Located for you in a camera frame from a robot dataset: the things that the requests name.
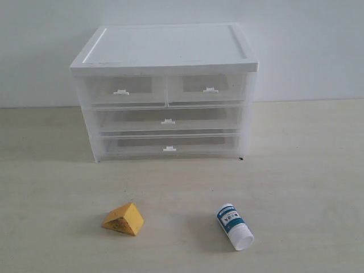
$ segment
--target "white storage drawer unit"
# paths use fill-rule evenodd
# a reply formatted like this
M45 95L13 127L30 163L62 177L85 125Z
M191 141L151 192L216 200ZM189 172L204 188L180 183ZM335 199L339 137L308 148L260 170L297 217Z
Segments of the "white storage drawer unit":
M242 158L257 70L236 23L103 26L71 64L97 162Z

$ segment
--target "blue label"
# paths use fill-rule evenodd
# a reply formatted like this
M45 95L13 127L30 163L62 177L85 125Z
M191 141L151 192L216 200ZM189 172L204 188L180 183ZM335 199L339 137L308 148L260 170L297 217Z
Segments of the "blue label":
M236 225L245 224L243 218L240 217L233 206L226 206L221 209L217 214L217 219L226 233L229 233Z

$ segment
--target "drawer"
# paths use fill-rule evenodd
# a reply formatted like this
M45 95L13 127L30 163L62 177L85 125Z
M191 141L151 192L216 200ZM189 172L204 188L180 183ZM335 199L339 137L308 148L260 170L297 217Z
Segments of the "drawer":
M237 154L237 136L102 140L105 156Z
M96 111L101 135L117 132L239 129L242 108Z
M163 77L84 78L90 104L100 107L136 107L166 105Z
M246 79L246 74L170 76L168 106L239 105L245 97Z

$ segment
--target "white plastic handle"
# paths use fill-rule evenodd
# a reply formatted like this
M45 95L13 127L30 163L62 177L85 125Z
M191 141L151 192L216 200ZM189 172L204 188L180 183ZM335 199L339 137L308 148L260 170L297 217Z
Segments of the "white plastic handle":
M166 118L160 124L162 124L162 125L175 125L176 122L173 121L171 118Z
M127 92L125 89L118 89L116 92L114 92L114 95L129 95L129 92Z
M206 89L203 90L202 92L204 92L204 93L218 93L218 89L215 89L215 87L206 87Z
M174 148L173 146L166 146L165 148L163 148L163 152L175 152L177 151L176 148Z

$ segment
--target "white glue stick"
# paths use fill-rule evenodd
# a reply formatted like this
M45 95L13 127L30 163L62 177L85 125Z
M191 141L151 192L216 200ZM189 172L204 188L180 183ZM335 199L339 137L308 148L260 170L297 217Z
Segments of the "white glue stick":
M232 204L223 205L217 219L237 251L246 249L254 241L254 236Z

